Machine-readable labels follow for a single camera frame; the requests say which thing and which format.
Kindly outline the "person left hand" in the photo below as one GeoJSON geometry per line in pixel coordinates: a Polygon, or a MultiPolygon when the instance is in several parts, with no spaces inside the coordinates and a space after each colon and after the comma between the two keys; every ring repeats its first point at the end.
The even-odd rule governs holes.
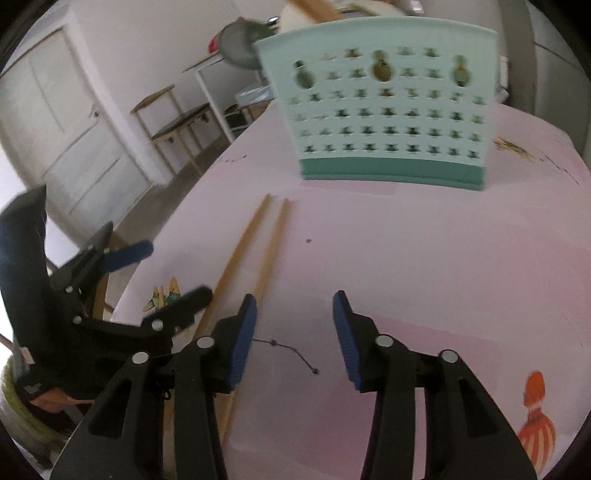
{"type": "Polygon", "coordinates": [[[53,388],[30,400],[29,403],[41,410],[55,414],[63,411],[66,406],[88,405],[92,404],[93,400],[74,399],[63,390],[53,388]]]}

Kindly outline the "green sleeve forearm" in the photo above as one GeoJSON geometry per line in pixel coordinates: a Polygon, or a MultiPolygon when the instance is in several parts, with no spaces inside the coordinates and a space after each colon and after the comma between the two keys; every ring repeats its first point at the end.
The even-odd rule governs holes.
{"type": "Polygon", "coordinates": [[[1,375],[1,421],[16,445],[43,469],[50,469],[73,431],[64,413],[48,413],[26,405],[18,396],[12,379],[12,357],[1,375]]]}

